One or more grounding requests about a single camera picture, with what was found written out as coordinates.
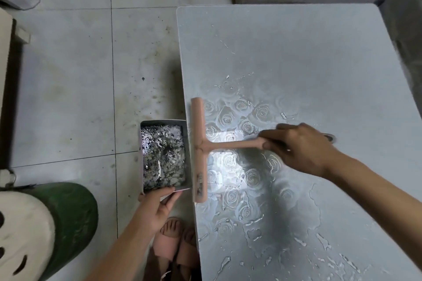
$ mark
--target pink slipper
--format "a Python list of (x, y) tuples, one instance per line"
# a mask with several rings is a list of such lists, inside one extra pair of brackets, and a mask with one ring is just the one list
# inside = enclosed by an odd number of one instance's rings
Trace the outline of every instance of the pink slipper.
[[(170, 220), (176, 220), (180, 223), (180, 225), (182, 225), (182, 222), (176, 217), (167, 218), (166, 222), (169, 222)], [(152, 243), (154, 254), (157, 257), (162, 257), (168, 259), (169, 261), (173, 261), (174, 255), (177, 252), (180, 237), (181, 236), (176, 238), (168, 237), (158, 231), (155, 234), (154, 242)]]
[(183, 231), (176, 263), (178, 265), (184, 265), (185, 267), (195, 269), (200, 266), (198, 250), (195, 246), (185, 240), (187, 232), (191, 230), (195, 232), (195, 228), (193, 227), (189, 227)]

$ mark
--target gray tile floor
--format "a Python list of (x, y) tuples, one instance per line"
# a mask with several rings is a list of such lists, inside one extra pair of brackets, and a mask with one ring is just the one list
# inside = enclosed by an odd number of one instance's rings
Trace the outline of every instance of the gray tile floor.
[[(230, 3), (41, 0), (29, 11), (8, 10), (32, 33), (12, 147), (17, 184), (81, 183), (100, 214), (91, 244), (50, 280), (82, 280), (129, 222), (138, 205), (140, 121), (185, 116), (176, 7)], [(192, 222), (191, 198), (185, 193), (172, 215)]]

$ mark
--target black spot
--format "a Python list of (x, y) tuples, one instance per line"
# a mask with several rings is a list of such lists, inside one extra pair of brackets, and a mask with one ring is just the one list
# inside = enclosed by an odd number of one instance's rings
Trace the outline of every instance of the black spot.
[(13, 272), (13, 275), (15, 276), (16, 274), (18, 274), (19, 272), (21, 272), (25, 266), (26, 266), (26, 261), (28, 260), (28, 256), (24, 255), (24, 258), (22, 259), (22, 262), (20, 264), (20, 266), (18, 266), (18, 268), (15, 270), (15, 272)]

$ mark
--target table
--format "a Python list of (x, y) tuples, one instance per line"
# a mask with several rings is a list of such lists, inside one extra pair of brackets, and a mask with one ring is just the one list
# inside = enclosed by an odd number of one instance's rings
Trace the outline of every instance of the table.
[[(177, 21), (189, 129), (196, 96), (210, 140), (306, 122), (422, 200), (422, 122), (377, 7), (180, 7)], [(269, 151), (215, 151), (208, 184), (195, 204), (204, 281), (421, 277), (345, 193)]]

